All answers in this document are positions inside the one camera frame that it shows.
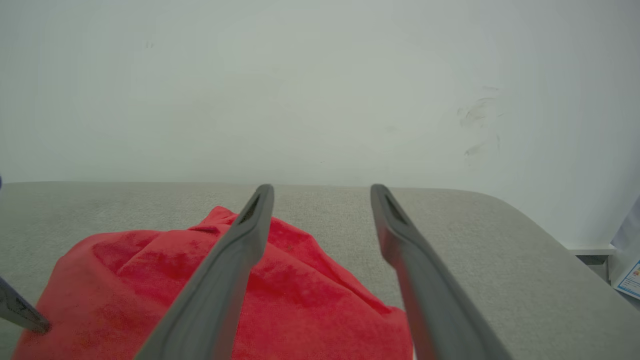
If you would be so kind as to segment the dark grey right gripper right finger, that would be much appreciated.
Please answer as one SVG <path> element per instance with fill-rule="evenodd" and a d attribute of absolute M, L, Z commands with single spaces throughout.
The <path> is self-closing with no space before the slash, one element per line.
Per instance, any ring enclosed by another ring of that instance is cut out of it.
<path fill-rule="evenodd" d="M 418 360 L 510 360 L 511 354 L 388 187 L 370 202 L 382 257 L 394 269 Z"/>

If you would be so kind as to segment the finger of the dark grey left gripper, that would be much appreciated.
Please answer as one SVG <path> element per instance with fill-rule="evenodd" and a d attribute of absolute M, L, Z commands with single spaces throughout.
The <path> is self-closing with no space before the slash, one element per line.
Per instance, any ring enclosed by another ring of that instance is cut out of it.
<path fill-rule="evenodd" d="M 4 278 L 0 278 L 0 317 L 37 334 L 45 334 L 51 330 L 50 321 Z"/>

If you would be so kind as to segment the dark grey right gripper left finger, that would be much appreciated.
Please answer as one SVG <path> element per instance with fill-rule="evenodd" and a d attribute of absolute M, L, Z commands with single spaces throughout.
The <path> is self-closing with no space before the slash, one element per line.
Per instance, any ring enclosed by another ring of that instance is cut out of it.
<path fill-rule="evenodd" d="M 260 185 L 139 349 L 137 360 L 229 360 L 251 270 L 268 243 L 274 187 Z"/>

